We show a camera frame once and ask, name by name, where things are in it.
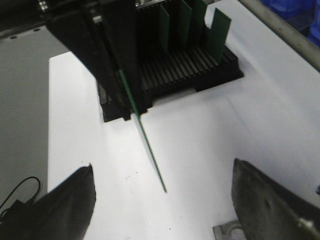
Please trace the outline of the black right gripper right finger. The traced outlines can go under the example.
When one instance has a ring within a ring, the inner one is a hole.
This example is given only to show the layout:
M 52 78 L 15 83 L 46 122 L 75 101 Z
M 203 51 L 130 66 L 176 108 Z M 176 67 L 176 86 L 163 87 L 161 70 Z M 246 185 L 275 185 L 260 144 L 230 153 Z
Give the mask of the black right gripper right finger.
M 112 100 L 121 114 L 142 113 L 134 0 L 101 0 L 102 26 L 111 64 Z

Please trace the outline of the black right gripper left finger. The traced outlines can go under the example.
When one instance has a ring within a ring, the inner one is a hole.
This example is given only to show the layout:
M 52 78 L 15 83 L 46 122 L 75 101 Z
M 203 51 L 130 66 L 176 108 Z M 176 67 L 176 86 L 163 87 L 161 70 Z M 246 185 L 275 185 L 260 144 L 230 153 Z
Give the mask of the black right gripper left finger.
M 129 113 L 119 77 L 89 11 L 82 6 L 57 8 L 49 12 L 46 26 L 96 78 L 119 112 Z

